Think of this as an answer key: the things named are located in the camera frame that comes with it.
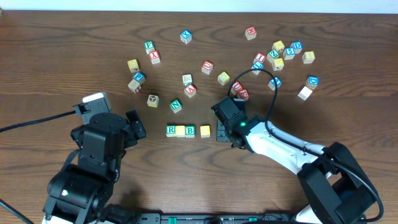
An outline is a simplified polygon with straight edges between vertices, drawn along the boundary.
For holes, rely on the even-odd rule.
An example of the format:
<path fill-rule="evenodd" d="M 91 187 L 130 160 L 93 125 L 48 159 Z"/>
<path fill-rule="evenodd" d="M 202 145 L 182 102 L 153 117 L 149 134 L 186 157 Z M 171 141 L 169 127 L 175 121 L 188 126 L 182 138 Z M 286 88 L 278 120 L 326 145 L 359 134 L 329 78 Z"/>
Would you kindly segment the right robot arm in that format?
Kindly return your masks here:
<path fill-rule="evenodd" d="M 243 100 L 226 97 L 212 106 L 233 147 L 266 156 L 293 172 L 308 200 L 295 219 L 305 223 L 360 223 L 381 200 L 348 148 L 303 141 L 267 118 L 248 116 Z"/>

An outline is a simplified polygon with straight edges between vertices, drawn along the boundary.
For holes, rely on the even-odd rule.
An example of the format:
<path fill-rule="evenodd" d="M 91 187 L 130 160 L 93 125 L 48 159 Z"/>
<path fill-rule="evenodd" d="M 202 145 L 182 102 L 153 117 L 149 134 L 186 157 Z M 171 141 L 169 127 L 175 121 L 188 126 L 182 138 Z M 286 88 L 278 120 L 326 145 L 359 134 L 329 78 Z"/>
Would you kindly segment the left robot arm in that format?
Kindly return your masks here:
<path fill-rule="evenodd" d="M 146 136 L 136 110 L 111 113 L 103 98 L 73 108 L 83 119 L 70 133 L 78 149 L 48 184 L 44 223 L 97 221 L 120 178 L 126 149 Z"/>

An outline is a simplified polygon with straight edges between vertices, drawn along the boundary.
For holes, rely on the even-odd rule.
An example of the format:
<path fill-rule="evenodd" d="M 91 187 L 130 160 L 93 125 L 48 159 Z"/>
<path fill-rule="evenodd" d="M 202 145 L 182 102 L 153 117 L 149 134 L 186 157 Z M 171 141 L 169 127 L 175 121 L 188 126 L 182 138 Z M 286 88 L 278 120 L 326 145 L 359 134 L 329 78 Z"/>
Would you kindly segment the yellow O block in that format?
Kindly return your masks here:
<path fill-rule="evenodd" d="M 185 126 L 176 126 L 175 127 L 175 135 L 177 138 L 185 137 Z"/>

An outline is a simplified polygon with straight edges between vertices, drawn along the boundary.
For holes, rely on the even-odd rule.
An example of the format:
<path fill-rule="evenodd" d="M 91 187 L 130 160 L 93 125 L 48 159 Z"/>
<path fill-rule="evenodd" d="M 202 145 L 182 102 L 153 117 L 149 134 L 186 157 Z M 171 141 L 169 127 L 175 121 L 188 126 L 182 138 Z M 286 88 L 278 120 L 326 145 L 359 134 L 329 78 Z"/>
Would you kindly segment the green B block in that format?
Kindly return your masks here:
<path fill-rule="evenodd" d="M 194 138 L 195 137 L 195 126 L 189 125 L 185 126 L 185 137 L 186 138 Z"/>

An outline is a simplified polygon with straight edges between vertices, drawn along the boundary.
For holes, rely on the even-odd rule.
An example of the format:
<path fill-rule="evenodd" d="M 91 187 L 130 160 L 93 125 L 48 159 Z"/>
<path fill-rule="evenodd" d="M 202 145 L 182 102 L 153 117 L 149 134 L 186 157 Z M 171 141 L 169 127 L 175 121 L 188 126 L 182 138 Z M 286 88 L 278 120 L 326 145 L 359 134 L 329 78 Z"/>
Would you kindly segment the green R block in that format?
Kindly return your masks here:
<path fill-rule="evenodd" d="M 166 125 L 165 132 L 166 132 L 166 136 L 168 138 L 172 138 L 172 137 L 176 136 L 176 129 L 175 128 L 176 128 L 176 125 Z"/>

